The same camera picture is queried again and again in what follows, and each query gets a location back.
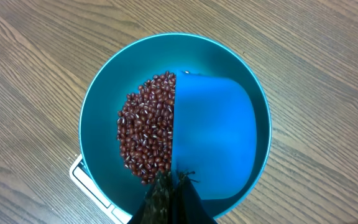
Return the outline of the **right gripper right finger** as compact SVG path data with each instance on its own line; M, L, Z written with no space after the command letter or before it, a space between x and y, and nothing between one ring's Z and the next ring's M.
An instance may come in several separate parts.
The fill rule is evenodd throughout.
M201 203L194 180L189 175L195 172L179 172L178 185L175 190L174 223L177 224L217 224L215 219L208 215Z

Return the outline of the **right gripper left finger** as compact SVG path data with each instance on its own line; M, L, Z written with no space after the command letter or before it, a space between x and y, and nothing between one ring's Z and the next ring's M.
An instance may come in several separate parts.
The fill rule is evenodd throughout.
M138 211L128 224L169 224L172 222L173 181L170 171L158 171Z

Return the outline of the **blue plastic measuring scoop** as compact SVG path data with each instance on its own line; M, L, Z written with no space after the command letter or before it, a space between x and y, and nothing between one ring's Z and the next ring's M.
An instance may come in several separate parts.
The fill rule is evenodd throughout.
M254 109L243 87L228 78L177 75L172 169L191 172L201 199L240 192L250 177L256 144Z

